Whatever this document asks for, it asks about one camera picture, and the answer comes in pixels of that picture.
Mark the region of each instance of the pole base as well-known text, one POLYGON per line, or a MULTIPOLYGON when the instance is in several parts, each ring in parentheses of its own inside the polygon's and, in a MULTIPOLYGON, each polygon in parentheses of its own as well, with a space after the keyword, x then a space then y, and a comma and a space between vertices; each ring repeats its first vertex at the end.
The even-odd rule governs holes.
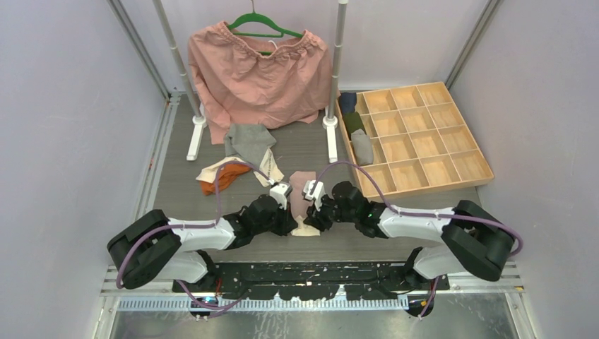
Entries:
POLYGON ((327 119, 328 107, 325 108, 326 114, 322 119, 322 126, 326 130, 326 143, 328 145, 328 162, 333 163, 338 159, 337 157, 337 138, 335 137, 335 129, 339 124, 337 117, 333 116, 332 119, 327 119))
POLYGON ((204 106, 200 104, 201 116, 197 117, 194 115, 192 121, 194 123, 194 133, 191 135, 191 142, 189 143, 189 150, 187 151, 187 161, 194 161, 198 158, 198 152, 200 151, 200 143, 202 141, 202 132, 206 127, 206 117, 204 116, 204 106))

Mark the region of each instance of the clothes hanger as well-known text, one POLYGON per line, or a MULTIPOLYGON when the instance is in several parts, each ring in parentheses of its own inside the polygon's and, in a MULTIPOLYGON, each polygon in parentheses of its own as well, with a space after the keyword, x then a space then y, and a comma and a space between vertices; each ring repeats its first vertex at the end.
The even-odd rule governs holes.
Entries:
MULTIPOLYGON (((227 26, 229 30, 234 30, 244 23, 262 23, 267 25, 268 27, 276 30, 280 34, 265 34, 265 33, 244 33, 244 32, 234 32, 235 35, 243 35, 245 37, 283 37, 283 35, 291 35, 293 37, 303 37, 304 35, 298 32, 293 32, 292 30, 286 30, 285 28, 281 28, 277 26, 277 24, 272 21, 269 17, 263 16, 262 14, 256 13, 254 9, 254 0, 251 0, 251 13, 244 14, 235 20, 234 23, 227 26)), ((269 55, 271 52, 260 52, 262 55, 269 55)))

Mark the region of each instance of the pink skirt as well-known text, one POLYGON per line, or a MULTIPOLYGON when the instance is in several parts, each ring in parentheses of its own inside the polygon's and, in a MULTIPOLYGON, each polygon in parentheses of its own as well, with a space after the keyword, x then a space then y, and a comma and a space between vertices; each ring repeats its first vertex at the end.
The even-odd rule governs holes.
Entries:
POLYGON ((277 46, 233 35, 224 21, 189 38, 191 76, 212 144, 223 143, 231 123, 268 129, 293 121, 310 123, 328 105, 332 66, 322 39, 304 31, 303 37, 277 46))

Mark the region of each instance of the clothing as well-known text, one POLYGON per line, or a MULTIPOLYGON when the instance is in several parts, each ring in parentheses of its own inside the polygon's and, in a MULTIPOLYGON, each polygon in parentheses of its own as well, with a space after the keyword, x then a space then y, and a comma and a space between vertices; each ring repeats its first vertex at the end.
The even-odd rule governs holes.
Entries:
POLYGON ((223 142, 231 123, 268 129, 310 123, 328 104, 332 65, 324 41, 304 31, 303 37, 277 45, 233 35, 224 21, 189 38, 191 76, 212 144, 223 142))
MULTIPOLYGON (((216 192, 215 180, 216 180, 216 171, 219 166, 227 161, 240 161, 238 157, 226 157, 221 161, 215 163, 214 165, 210 165, 202 170, 200 175, 197 176, 196 180, 200 181, 200 187, 202 188, 202 192, 204 195, 208 196, 216 192)), ((231 183, 241 174, 249 172, 251 168, 249 166, 241 165, 241 164, 227 164, 218 173, 218 190, 222 191, 226 189, 231 183)))
POLYGON ((304 224, 304 217, 301 215, 298 215, 293 219, 295 222, 297 222, 297 227, 291 230, 291 235, 296 237, 313 237, 320 235, 320 231, 318 231, 316 228, 304 224))
MULTIPOLYGON (((280 171, 279 167, 277 166, 277 163, 275 162, 275 156, 273 155, 273 151, 270 148, 266 150, 266 153, 264 153, 264 158, 260 163, 260 170, 262 171, 262 173, 266 174, 266 176, 268 176, 276 182, 280 182, 285 177, 285 175, 280 171)), ((260 182, 260 184, 262 184, 263 187, 268 187, 268 185, 270 185, 266 181, 266 179, 262 177, 262 175, 260 175, 258 172, 254 172, 254 175, 256 176, 256 178, 258 178, 258 181, 260 182)))
MULTIPOLYGON (((224 138, 225 155, 236 156, 258 167, 269 178, 280 182, 285 175, 279 170, 271 146, 277 140, 266 130, 264 125, 231 124, 231 129, 224 138)), ((259 173, 254 173, 260 184, 268 187, 269 183, 259 173)))
POLYGON ((360 166, 372 165, 374 162, 374 152, 372 151, 372 141, 363 130, 358 129, 352 133, 352 146, 356 156, 356 163, 360 166))
POLYGON ((348 132, 350 140, 352 140, 352 133, 354 133, 358 129, 366 131, 366 128, 364 127, 364 122, 360 117, 360 113, 356 111, 347 113, 343 116, 343 125, 345 125, 345 130, 348 132))
POLYGON ((264 153, 277 140, 264 125, 231 124, 224 138, 225 155, 242 158, 250 164, 260 167, 264 153))
POLYGON ((344 92, 341 93, 341 96, 338 99, 339 101, 339 110, 342 115, 346 115, 347 113, 355 112, 355 105, 357 104, 357 95, 356 93, 344 92))
POLYGON ((297 222, 297 228, 291 231, 291 235, 299 237, 308 237, 320 235, 316 228, 304 224, 304 219, 308 216, 308 207, 312 205, 311 201, 304 199, 304 186, 306 182, 316 179, 316 172, 297 171, 289 177, 289 185, 292 191, 289 194, 289 203, 291 205, 291 216, 297 222))

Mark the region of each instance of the wooden organizer tray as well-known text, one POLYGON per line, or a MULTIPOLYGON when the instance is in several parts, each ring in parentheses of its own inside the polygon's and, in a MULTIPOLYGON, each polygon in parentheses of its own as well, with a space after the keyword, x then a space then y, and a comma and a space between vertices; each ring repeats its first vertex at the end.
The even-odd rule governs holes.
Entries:
MULTIPOLYGON (((494 177, 443 83, 358 93, 356 111, 374 152, 374 163, 363 169, 385 196, 478 186, 494 177)), ((356 163, 338 105, 337 117, 356 163)), ((357 169, 353 173, 364 196, 380 201, 368 178, 357 169)))

